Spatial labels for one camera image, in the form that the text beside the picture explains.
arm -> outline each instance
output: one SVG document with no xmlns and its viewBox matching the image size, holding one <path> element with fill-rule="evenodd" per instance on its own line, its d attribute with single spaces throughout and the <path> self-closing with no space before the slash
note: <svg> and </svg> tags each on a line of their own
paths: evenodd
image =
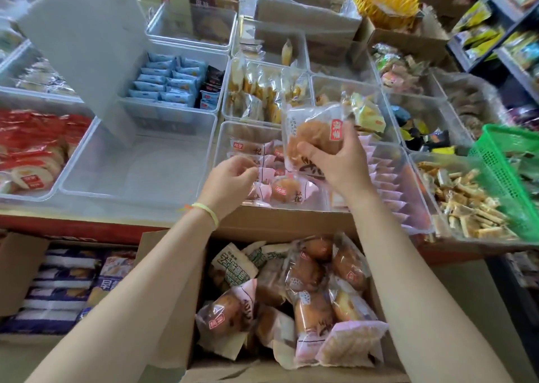
<svg viewBox="0 0 539 383">
<path fill-rule="evenodd" d="M 373 273 L 399 357 L 414 383 L 510 383 L 488 342 L 469 320 L 382 203 L 352 125 L 344 146 L 327 155 L 299 145 L 346 200 Z"/>
<path fill-rule="evenodd" d="M 258 176 L 253 166 L 242 157 L 222 162 L 210 173 L 198 202 L 221 220 L 245 200 Z M 186 255 L 202 255 L 213 230 L 208 212 L 194 208 L 185 213 L 26 382 L 138 381 L 190 276 L 178 268 Z"/>
</svg>

green mesh basket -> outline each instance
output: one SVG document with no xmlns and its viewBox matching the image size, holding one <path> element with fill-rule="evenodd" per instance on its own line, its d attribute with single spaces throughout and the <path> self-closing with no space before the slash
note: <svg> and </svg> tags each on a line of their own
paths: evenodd
<svg viewBox="0 0 539 383">
<path fill-rule="evenodd" d="M 523 240 L 539 241 L 539 213 L 505 156 L 506 152 L 539 152 L 539 134 L 524 129 L 485 125 L 470 150 L 491 175 L 482 175 L 489 194 L 502 195 L 500 210 L 511 220 L 510 228 Z"/>
</svg>

